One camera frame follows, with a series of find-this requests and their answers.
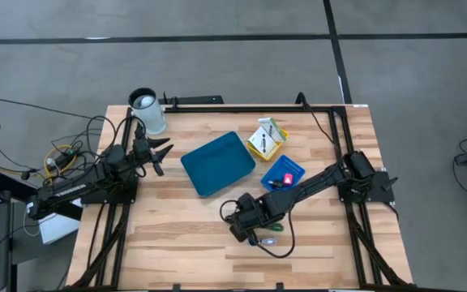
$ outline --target green object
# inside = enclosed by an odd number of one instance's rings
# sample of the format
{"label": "green object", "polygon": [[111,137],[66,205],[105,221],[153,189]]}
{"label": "green object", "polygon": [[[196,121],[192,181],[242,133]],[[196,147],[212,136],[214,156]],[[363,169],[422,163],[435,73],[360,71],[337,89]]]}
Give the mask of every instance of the green object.
{"label": "green object", "polygon": [[266,227],[266,229],[281,232],[284,231],[284,226],[281,223],[273,223]]}

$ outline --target wooden tabletop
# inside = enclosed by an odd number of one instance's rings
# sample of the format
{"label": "wooden tabletop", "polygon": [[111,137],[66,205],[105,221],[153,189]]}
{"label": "wooden tabletop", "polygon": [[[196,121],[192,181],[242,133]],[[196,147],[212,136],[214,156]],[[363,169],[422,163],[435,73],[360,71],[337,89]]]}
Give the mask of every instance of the wooden tabletop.
{"label": "wooden tabletop", "polygon": [[[111,105],[106,117],[117,125],[125,118],[126,110],[124,105]],[[375,168],[383,167],[369,108],[348,105],[347,113],[354,147],[362,150]],[[273,259],[257,247],[239,243],[219,216],[219,207],[225,200],[237,199],[245,192],[254,197],[264,194],[266,190],[260,179],[281,154],[306,169],[303,179],[336,161],[333,146],[311,114],[165,116],[167,130],[152,137],[169,137],[174,148],[162,164],[165,176],[157,177],[152,167],[146,165],[147,176],[140,179],[137,200],[131,206],[119,289],[171,289],[174,283],[182,284],[183,289],[274,289],[277,282],[283,282],[286,289],[358,288],[345,208],[338,200],[335,187],[296,205],[293,226],[297,246],[286,259]],[[229,131],[235,131],[246,142],[258,128],[257,119],[262,117],[275,118],[289,133],[288,141],[268,162],[254,156],[256,167],[245,178],[207,199],[199,198],[183,169],[181,156]],[[330,133],[328,116],[316,113],[316,117]],[[339,121],[338,130],[342,139]],[[111,127],[105,125],[99,149],[103,150],[111,139]],[[86,269],[99,207],[90,205],[84,209],[68,285],[78,280]],[[376,247],[400,277],[411,281],[396,215],[380,203],[369,203],[367,207]],[[232,211],[232,206],[225,208],[225,213]],[[107,209],[103,214],[93,257],[101,247]],[[271,235],[278,239],[277,247],[269,247],[278,254],[288,251],[291,243],[288,220],[281,223],[285,227],[283,233],[257,231],[260,237]],[[372,282],[363,247],[362,254],[366,279]],[[109,258],[114,258],[114,251]],[[110,283],[111,268],[112,264],[107,264],[104,283]]]}

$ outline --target gray floor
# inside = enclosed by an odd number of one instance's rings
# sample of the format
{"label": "gray floor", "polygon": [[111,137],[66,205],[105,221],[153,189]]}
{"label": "gray floor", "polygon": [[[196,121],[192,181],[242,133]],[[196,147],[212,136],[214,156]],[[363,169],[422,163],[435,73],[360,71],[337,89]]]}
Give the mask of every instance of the gray floor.
{"label": "gray floor", "polygon": [[[467,32],[467,1],[332,0],[332,8],[339,33]],[[325,19],[321,0],[0,0],[0,38],[327,33]],[[400,178],[415,282],[467,290],[467,194],[451,169],[467,137],[467,39],[341,41],[341,49],[353,102],[370,105],[385,165]],[[96,115],[141,86],[227,103],[286,103],[298,91],[341,102],[330,41],[0,45],[2,98]],[[0,122],[0,148],[30,166],[50,140],[86,123],[6,103]],[[2,157],[0,165],[14,167]],[[458,174],[467,186],[467,168]],[[21,264],[19,291],[55,288],[70,253]]]}

